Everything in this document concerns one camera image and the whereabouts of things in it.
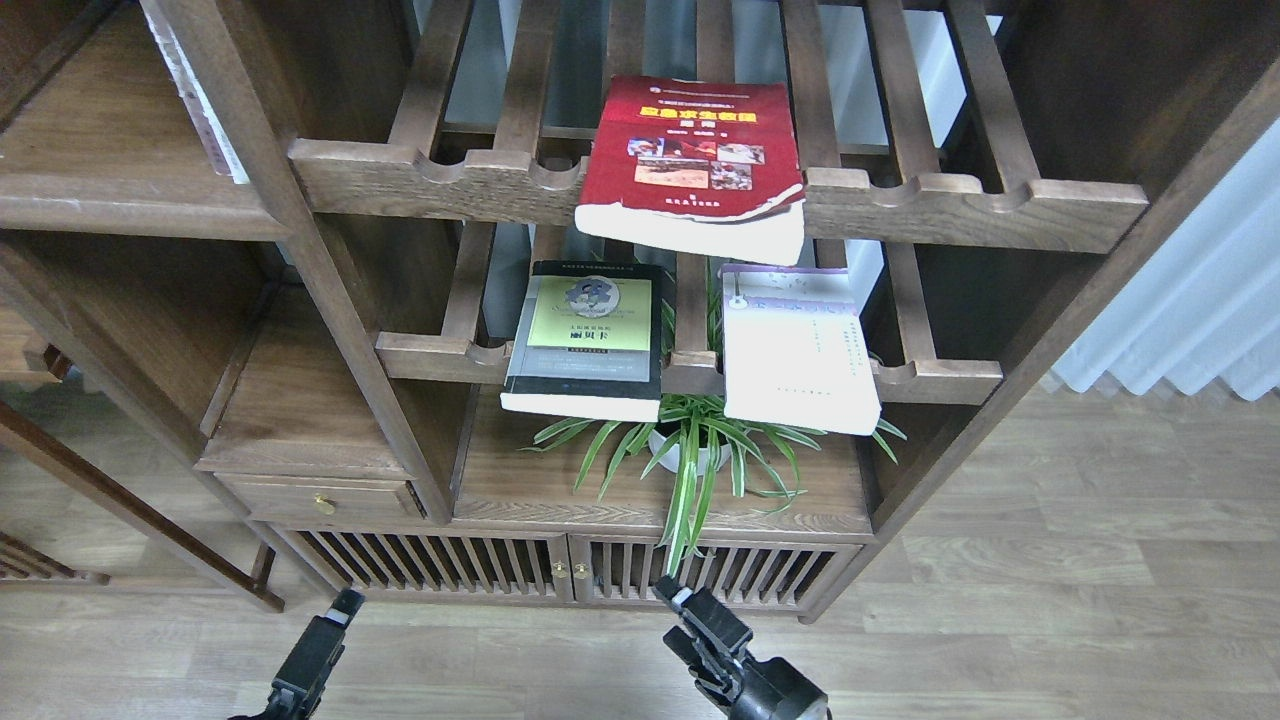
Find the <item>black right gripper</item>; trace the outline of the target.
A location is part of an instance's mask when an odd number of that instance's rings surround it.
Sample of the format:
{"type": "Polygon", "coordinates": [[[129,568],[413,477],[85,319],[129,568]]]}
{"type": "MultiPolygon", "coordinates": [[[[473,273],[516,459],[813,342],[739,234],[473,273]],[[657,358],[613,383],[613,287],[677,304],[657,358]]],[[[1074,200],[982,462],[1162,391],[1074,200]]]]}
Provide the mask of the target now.
{"type": "Polygon", "coordinates": [[[785,659],[759,661],[748,651],[753,630],[733,611],[660,577],[655,596],[684,623],[664,643],[686,665],[694,685],[728,719],[829,719],[828,696],[785,659]]]}

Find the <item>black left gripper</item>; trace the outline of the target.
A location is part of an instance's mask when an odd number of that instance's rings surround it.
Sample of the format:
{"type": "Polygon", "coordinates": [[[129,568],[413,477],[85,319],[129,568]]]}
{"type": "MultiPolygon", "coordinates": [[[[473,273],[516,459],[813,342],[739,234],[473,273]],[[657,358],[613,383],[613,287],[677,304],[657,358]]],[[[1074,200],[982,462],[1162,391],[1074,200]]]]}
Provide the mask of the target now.
{"type": "Polygon", "coordinates": [[[232,719],[311,719],[337,660],[344,648],[346,628],[364,606],[365,594],[343,589],[326,616],[314,616],[271,680],[265,710],[232,719]]]}

